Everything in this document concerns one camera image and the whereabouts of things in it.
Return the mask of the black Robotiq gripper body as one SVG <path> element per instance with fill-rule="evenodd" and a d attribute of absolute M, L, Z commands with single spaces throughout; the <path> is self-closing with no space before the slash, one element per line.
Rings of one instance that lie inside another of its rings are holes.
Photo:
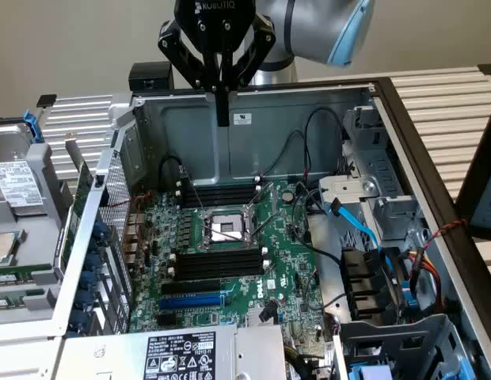
<path fill-rule="evenodd" d="M 175 19 L 198 52 L 235 52 L 256 15 L 255 1 L 176 1 Z"/>

